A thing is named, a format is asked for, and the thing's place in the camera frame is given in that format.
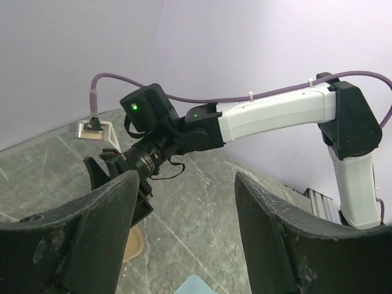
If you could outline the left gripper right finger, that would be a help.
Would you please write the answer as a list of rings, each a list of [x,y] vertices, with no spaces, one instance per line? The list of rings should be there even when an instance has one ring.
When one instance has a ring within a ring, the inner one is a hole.
[[[252,293],[391,292],[391,227],[315,217],[240,172],[235,200]]]

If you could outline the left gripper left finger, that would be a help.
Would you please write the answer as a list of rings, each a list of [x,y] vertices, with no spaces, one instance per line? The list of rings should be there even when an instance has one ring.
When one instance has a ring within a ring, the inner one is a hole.
[[[1,223],[2,293],[114,293],[139,187],[127,171],[18,222]]]

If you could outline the pink glasses case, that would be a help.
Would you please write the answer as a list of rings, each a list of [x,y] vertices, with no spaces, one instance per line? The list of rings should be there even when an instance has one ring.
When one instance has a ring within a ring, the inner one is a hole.
[[[144,245],[145,241],[141,230],[137,226],[132,227],[129,231],[122,263],[138,257],[143,252]]]

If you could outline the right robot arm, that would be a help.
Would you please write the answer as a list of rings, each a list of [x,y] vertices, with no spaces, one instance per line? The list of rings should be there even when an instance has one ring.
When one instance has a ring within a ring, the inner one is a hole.
[[[385,122],[377,121],[360,88],[344,76],[324,72],[306,83],[260,94],[195,100],[182,117],[173,106],[175,96],[156,83],[139,85],[120,101],[126,114],[124,128],[136,139],[127,151],[121,151],[112,124],[98,117],[99,77],[94,77],[89,92],[91,117],[80,122],[78,136],[109,141],[111,148],[100,154],[106,168],[92,157],[84,159],[91,187],[97,189],[128,170],[137,171],[140,186],[132,221],[137,224],[153,210],[147,201],[149,180],[159,179],[160,166],[173,156],[315,123],[334,165],[341,220],[359,230],[382,225],[385,206],[376,196],[373,152],[382,140]]]

